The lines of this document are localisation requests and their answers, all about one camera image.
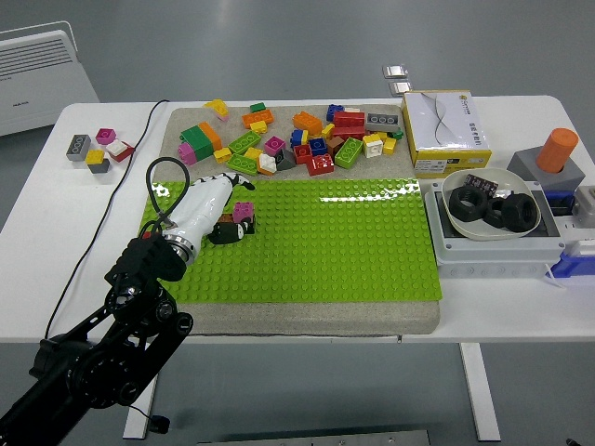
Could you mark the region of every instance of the black cable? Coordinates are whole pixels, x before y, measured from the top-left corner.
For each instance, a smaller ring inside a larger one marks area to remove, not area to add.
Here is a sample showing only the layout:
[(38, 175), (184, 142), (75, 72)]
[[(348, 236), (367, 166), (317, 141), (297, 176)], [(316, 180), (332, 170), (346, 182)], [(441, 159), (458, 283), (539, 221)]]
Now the black cable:
[(64, 300), (64, 296), (66, 296), (66, 292), (68, 291), (68, 288), (71, 286), (71, 283), (73, 282), (74, 276), (76, 275), (76, 271), (78, 271), (79, 267), (81, 266), (81, 263), (83, 263), (83, 260), (85, 260), (86, 255), (89, 253), (89, 251), (91, 251), (91, 248), (93, 247), (93, 244), (95, 243), (95, 240), (99, 236), (99, 232), (101, 231), (101, 228), (103, 227), (103, 223), (105, 222), (105, 219), (107, 218), (107, 215), (109, 214), (110, 209), (112, 207), (113, 199), (115, 197), (116, 192), (120, 190), (122, 184), (124, 183), (124, 181), (126, 180), (126, 178), (128, 176), (128, 172), (130, 171), (130, 166), (132, 165), (132, 160), (134, 158), (134, 154), (137, 151), (137, 148), (139, 147), (142, 140), (145, 138), (145, 135), (147, 135), (147, 131), (149, 130), (149, 124), (151, 123), (151, 118), (152, 118), (153, 112), (160, 104), (162, 104), (164, 102), (169, 102), (169, 100), (162, 99), (152, 107), (151, 112), (149, 113), (149, 118), (147, 119), (147, 124), (145, 125), (145, 129), (142, 132), (142, 135), (140, 136), (139, 142), (137, 142), (132, 153), (130, 154), (130, 157), (128, 158), (128, 164), (126, 166), (126, 170), (124, 171), (124, 174), (122, 175), (122, 179), (120, 179), (120, 182), (113, 190), (112, 195), (110, 195), (110, 200), (108, 201), (108, 204), (105, 208), (105, 212), (103, 213), (103, 216), (101, 217), (101, 221), (99, 222), (97, 229), (95, 230), (95, 234), (93, 235), (93, 238), (91, 239), (91, 243), (89, 244), (89, 246), (87, 247), (87, 249), (85, 250), (83, 255), (81, 256), (81, 258), (78, 260), (78, 262), (76, 262), (76, 265), (74, 266), (73, 273), (71, 274), (70, 279), (66, 282), (66, 286), (64, 287), (64, 290), (62, 291), (62, 294), (59, 297), (58, 303), (56, 304), (56, 307), (54, 308), (54, 311), (53, 311), (51, 317), (49, 318), (49, 322), (47, 323), (47, 327), (46, 327), (46, 334), (44, 336), (45, 339), (47, 339), (47, 337), (49, 336), (49, 328), (51, 327), (51, 324), (54, 321), (56, 314), (58, 313), (58, 309), (60, 308), (62, 300)]
[[(174, 164), (177, 164), (179, 167), (181, 167), (182, 171), (184, 172), (185, 181), (184, 181), (184, 189), (182, 190), (179, 197), (172, 203), (171, 206), (169, 206), (164, 211), (163, 209), (161, 209), (159, 207), (159, 204), (157, 203), (157, 198), (155, 197), (155, 193), (152, 189), (151, 173), (152, 173), (152, 170), (154, 169), (154, 167), (157, 166), (159, 163), (166, 163), (166, 162), (174, 163)], [(169, 156), (163, 156), (161, 158), (157, 158), (156, 160), (154, 160), (151, 164), (149, 164), (149, 167), (147, 167), (147, 174), (145, 175), (145, 184), (147, 185), (147, 191), (149, 192), (149, 198), (151, 199), (152, 207), (155, 209), (155, 212), (157, 213), (158, 218), (156, 220), (151, 220), (151, 221), (148, 221), (147, 223), (145, 223), (143, 225), (143, 227), (140, 229), (139, 237), (141, 237), (142, 234), (144, 234), (144, 232), (149, 228), (150, 225), (152, 225), (151, 233), (161, 231), (162, 223), (174, 211), (174, 209), (176, 209), (176, 207), (179, 205), (179, 203), (182, 201), (182, 199), (186, 195), (186, 192), (188, 192), (188, 188), (190, 187), (190, 172), (188, 172), (188, 168), (184, 165), (184, 163), (182, 161), (177, 160), (176, 158), (169, 157)]]

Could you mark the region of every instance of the white heater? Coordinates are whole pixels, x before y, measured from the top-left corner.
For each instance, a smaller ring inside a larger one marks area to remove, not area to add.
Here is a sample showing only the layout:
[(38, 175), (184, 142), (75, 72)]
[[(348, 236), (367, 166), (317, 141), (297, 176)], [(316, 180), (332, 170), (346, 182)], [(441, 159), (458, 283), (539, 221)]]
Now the white heater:
[(68, 24), (72, 42), (63, 30), (0, 41), (0, 136), (55, 124), (68, 105), (99, 102), (68, 22), (0, 34), (58, 23)]

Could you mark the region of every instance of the orange lego brick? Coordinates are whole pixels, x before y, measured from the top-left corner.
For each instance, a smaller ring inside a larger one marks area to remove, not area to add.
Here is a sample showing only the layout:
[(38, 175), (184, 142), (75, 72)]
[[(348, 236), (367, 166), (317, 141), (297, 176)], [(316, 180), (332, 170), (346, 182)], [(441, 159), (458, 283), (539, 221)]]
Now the orange lego brick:
[(293, 123), (295, 128), (308, 130), (308, 133), (313, 136), (323, 133), (323, 122), (316, 116), (312, 116), (305, 111), (301, 111), (299, 114), (294, 115)]
[(213, 130), (208, 123), (200, 123), (198, 124), (198, 128), (203, 130), (203, 133), (206, 135), (207, 138), (210, 139), (211, 143), (213, 144), (213, 151), (220, 151), (223, 149), (223, 144), (221, 144), (221, 137)]
[(269, 109), (263, 111), (255, 111), (254, 113), (245, 114), (242, 116), (245, 128), (250, 128), (251, 124), (258, 121), (264, 121), (266, 124), (274, 122), (275, 118)]

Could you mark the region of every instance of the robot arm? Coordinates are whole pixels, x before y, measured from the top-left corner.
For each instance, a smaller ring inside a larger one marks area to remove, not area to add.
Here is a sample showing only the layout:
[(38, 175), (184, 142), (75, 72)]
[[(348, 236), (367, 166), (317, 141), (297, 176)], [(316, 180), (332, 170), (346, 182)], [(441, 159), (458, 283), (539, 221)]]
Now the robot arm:
[[(0, 446), (57, 445), (89, 409), (137, 399), (192, 330), (192, 316), (178, 312), (158, 280), (183, 277), (237, 184), (254, 189), (236, 174), (196, 181), (170, 215), (174, 228), (128, 244), (105, 276), (112, 288), (104, 305), (40, 342), (29, 371), (38, 381), (0, 418)], [(110, 316), (107, 334), (90, 342), (89, 332)]]

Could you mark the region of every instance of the green baseplate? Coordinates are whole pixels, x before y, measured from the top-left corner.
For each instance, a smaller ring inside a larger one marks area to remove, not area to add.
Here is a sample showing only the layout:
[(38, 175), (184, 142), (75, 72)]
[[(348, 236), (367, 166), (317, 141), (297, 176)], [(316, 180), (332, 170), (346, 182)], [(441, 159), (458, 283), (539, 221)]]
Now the green baseplate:
[[(253, 202), (256, 233), (213, 245), (180, 282), (183, 303), (339, 303), (442, 298), (421, 192), (414, 179), (253, 181), (224, 212)], [(166, 209), (182, 182), (155, 183)], [(147, 201), (141, 225), (154, 219)]]

